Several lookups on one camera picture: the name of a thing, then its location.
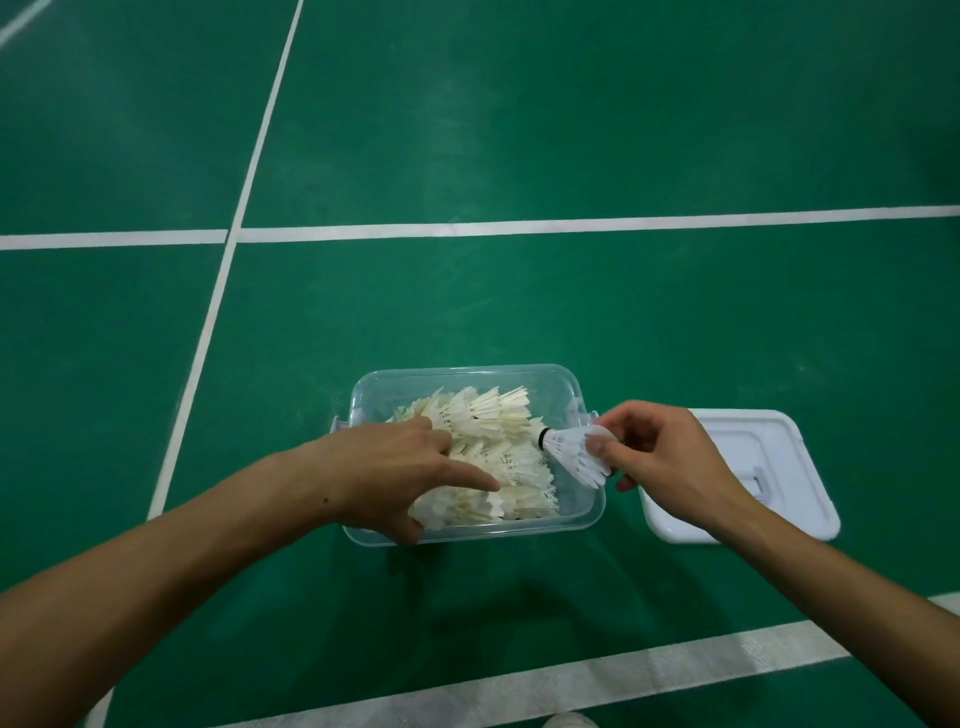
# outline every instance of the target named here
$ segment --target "plastic storage box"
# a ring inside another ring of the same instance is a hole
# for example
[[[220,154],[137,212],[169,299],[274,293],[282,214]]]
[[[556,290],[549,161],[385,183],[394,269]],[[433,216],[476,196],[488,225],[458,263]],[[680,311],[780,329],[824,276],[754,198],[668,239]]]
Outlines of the plastic storage box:
[[[530,412],[543,417],[548,427],[564,428],[589,425],[592,417],[584,406],[577,378],[557,364],[530,364],[506,367],[456,367],[446,369],[394,369],[371,372],[353,387],[350,397],[349,425],[382,423],[390,419],[399,406],[429,397],[438,389],[458,392],[464,387],[484,392],[500,387],[508,392],[524,386],[530,394]],[[557,489],[560,515],[529,521],[503,521],[476,525],[449,526],[437,531],[424,531],[422,544],[444,541],[489,539],[495,536],[521,536],[554,533],[587,528],[603,515],[607,497],[602,488],[587,488],[557,463],[547,460]],[[375,531],[344,528],[347,535],[361,546],[392,546],[390,539]]]

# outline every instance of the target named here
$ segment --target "white plastic lid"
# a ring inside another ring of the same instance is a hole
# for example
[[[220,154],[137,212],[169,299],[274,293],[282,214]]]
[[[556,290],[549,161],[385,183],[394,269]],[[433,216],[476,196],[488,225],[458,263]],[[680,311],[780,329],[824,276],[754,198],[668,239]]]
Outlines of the white plastic lid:
[[[797,425],[772,409],[694,409],[733,474],[754,497],[815,539],[840,533],[840,517],[813,467]],[[647,523],[671,544],[715,544],[638,489]]]

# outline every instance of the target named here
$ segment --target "shoe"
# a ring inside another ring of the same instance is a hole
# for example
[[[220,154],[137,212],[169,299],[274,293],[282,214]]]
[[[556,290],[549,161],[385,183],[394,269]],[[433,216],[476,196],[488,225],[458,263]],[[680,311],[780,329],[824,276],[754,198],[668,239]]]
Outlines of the shoe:
[[[600,726],[579,713],[557,713],[543,723],[543,728],[600,728]]]

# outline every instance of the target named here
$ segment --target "shuttlecock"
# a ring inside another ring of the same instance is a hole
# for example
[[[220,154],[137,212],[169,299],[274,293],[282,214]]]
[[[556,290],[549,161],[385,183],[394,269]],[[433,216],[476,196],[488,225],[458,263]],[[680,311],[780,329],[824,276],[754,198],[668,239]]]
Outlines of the shuttlecock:
[[[590,488],[602,488],[612,470],[602,460],[587,452],[587,437],[593,435],[616,439],[612,432],[600,425],[571,429],[545,427],[540,431],[537,444],[544,452],[549,452],[578,482]]]

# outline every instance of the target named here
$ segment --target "white boundary line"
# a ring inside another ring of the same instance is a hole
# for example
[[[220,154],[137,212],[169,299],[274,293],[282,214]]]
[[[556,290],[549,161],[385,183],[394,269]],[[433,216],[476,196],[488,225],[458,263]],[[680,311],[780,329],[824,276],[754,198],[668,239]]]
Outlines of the white boundary line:
[[[16,34],[30,25],[30,22],[46,10],[46,7],[53,1],[54,0],[34,0],[34,2],[20,11],[7,25],[0,28],[0,50],[3,50],[3,47],[13,40]]]
[[[240,226],[243,225],[244,214],[247,212],[247,202],[250,199],[253,177],[256,174],[256,165],[260,161],[263,142],[267,138],[267,130],[270,128],[270,119],[274,114],[276,97],[280,92],[280,82],[283,81],[283,71],[286,69],[287,59],[290,57],[290,47],[293,45],[294,34],[297,32],[297,24],[300,22],[300,10],[302,7],[303,0],[297,0],[297,7],[294,10],[293,19],[290,21],[290,30],[287,33],[286,42],[283,44],[283,52],[280,54],[279,65],[276,68],[274,85],[270,89],[267,107],[263,111],[260,131],[257,133],[256,142],[253,144],[250,165],[247,167],[247,177],[244,179],[243,188],[240,191],[240,199],[237,202],[237,209],[233,214],[233,222],[227,233],[224,256],[220,260],[220,270],[217,271],[217,279],[213,284],[213,294],[210,296],[210,306],[206,310],[204,327],[200,332],[197,350],[194,352],[193,363],[190,365],[190,374],[187,376],[183,396],[180,398],[180,406],[177,408],[177,418],[174,420],[173,430],[170,433],[170,441],[167,443],[167,451],[163,456],[163,464],[160,466],[160,474],[156,479],[154,496],[150,501],[150,510],[147,512],[147,521],[163,513],[163,508],[167,502],[167,494],[170,492],[170,481],[173,478],[174,468],[177,466],[180,446],[183,444],[183,433],[186,430],[186,423],[190,417],[190,410],[193,407],[193,398],[197,394],[197,385],[200,383],[200,374],[204,369],[204,360],[206,359],[206,352],[210,347],[210,338],[213,336],[213,327],[217,322],[220,303],[224,298],[224,290],[227,288],[230,263],[233,261],[233,252],[236,250],[237,232],[240,231]],[[107,713],[112,698],[113,689],[110,689],[110,691],[101,698],[100,702],[94,706],[93,710],[87,714],[84,728],[104,727],[107,722]]]
[[[136,245],[222,244],[227,231],[54,232],[41,235],[0,235],[0,251],[52,248],[119,248]]]
[[[316,228],[246,228],[241,243],[290,243],[321,240],[363,240],[384,237],[472,237],[530,235],[551,232],[614,232],[751,228],[764,225],[851,223],[866,220],[909,220],[958,217],[960,205],[861,207],[806,212],[758,212],[676,217],[611,217],[585,220],[514,220],[493,223],[415,223],[410,225],[329,225]]]
[[[960,592],[933,601],[960,614]],[[849,656],[799,621],[220,728],[491,728]]]
[[[386,225],[321,225],[308,228],[241,228],[237,243],[295,243],[404,237],[474,237],[559,232],[617,232],[752,228],[776,225],[853,223],[870,220],[917,220],[960,217],[960,205],[860,207],[800,212],[757,212],[676,217],[610,217],[582,220],[505,220],[489,223],[411,223]],[[228,231],[59,232],[42,235],[0,235],[0,251],[45,248],[100,248],[126,245],[190,245],[221,243]]]

